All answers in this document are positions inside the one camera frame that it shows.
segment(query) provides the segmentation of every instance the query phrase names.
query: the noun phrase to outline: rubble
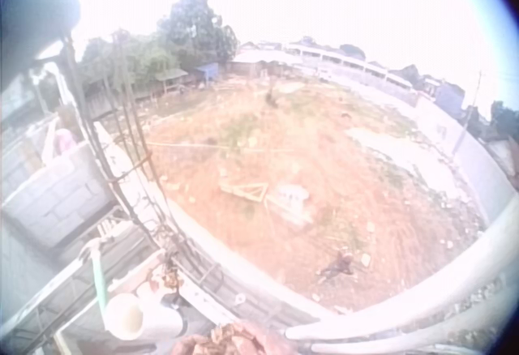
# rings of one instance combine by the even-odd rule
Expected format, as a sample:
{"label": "rubble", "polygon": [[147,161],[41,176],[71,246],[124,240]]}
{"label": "rubble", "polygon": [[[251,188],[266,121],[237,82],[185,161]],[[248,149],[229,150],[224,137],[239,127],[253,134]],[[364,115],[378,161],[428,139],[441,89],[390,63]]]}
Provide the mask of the rubble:
{"label": "rubble", "polygon": [[366,230],[369,233],[374,233],[375,232],[375,225],[372,222],[368,221],[367,222],[367,226],[366,226]]}
{"label": "rubble", "polygon": [[369,254],[366,254],[366,253],[362,254],[360,262],[362,263],[362,265],[364,267],[369,267],[369,265],[371,263],[371,256]]}

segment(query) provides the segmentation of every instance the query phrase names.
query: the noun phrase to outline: weeds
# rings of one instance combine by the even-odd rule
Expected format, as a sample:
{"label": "weeds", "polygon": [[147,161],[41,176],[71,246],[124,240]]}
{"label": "weeds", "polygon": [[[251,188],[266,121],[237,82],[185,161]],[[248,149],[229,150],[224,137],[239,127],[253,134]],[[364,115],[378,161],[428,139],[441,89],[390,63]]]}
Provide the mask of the weeds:
{"label": "weeds", "polygon": [[244,114],[239,118],[233,119],[222,130],[220,143],[232,148],[235,152],[243,145],[251,132],[257,128],[258,118],[252,114]]}

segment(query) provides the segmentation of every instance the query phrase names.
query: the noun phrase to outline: utility pole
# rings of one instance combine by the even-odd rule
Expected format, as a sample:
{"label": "utility pole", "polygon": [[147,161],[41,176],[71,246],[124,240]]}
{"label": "utility pole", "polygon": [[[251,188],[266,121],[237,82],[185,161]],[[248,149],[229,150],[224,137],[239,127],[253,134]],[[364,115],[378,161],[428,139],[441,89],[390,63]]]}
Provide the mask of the utility pole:
{"label": "utility pole", "polygon": [[474,99],[472,100],[472,105],[470,106],[469,114],[467,115],[467,118],[465,119],[465,123],[463,124],[463,131],[460,133],[460,137],[456,141],[456,145],[453,149],[452,157],[456,155],[457,150],[460,149],[461,143],[463,142],[463,138],[465,138],[465,134],[467,132],[467,126],[469,125],[470,116],[472,116],[472,111],[474,110],[474,106],[476,105],[476,100],[478,99],[478,93],[479,93],[479,85],[481,84],[481,77],[483,75],[483,71],[479,71],[479,77],[478,77],[478,86],[476,87],[476,92],[474,93]]}

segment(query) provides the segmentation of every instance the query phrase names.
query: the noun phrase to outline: green tree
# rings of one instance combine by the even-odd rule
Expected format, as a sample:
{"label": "green tree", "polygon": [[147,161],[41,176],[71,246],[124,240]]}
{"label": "green tree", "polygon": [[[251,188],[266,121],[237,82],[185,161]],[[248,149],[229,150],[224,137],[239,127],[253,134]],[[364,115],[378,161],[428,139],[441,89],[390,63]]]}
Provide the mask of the green tree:
{"label": "green tree", "polygon": [[208,0],[180,0],[168,18],[158,22],[158,29],[172,43],[170,48],[182,66],[198,66],[227,62],[236,54],[238,40],[232,28],[222,24]]}

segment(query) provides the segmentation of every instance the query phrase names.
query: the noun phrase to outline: wooden plank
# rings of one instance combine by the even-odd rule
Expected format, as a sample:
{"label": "wooden plank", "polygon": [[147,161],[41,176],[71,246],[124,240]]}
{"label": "wooden plank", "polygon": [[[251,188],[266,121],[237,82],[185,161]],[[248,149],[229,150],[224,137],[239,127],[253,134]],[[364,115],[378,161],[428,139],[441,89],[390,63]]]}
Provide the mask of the wooden plank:
{"label": "wooden plank", "polygon": [[220,189],[238,197],[261,203],[267,193],[268,183],[251,183],[249,185],[226,185],[221,183]]}

